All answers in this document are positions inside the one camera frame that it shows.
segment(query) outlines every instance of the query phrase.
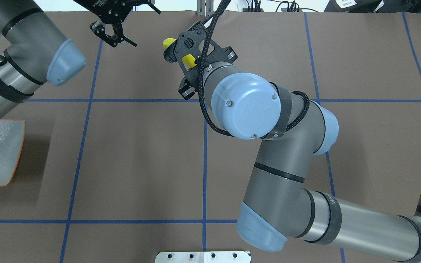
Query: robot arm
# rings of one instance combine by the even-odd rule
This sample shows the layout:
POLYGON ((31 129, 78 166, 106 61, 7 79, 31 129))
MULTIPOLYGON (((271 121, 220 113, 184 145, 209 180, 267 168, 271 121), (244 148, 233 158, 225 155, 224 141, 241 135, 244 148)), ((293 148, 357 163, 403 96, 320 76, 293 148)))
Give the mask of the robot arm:
MULTIPOLYGON (((100 20, 91 30, 112 47, 122 41, 131 9, 147 4, 160 13, 154 0, 76 0, 100 20), (111 23, 115 34, 105 33, 111 23)), ((0 55, 0 118, 28 100, 45 82, 62 85, 84 68, 86 59, 33 0, 0 0, 0 32, 12 44, 0 55)))
MULTIPOLYGON (((197 46, 211 31, 206 23, 164 42, 165 60, 178 62, 185 75, 178 90, 185 99, 199 91, 196 65, 203 55, 197 46)), ((420 213, 387 215, 303 188, 312 156, 326 153, 337 139, 335 116, 303 93, 237 68, 231 47, 210 43, 214 51, 201 65, 204 101, 231 136, 262 139, 237 221, 242 239, 267 251, 281 250, 294 237, 421 262, 420 213)))

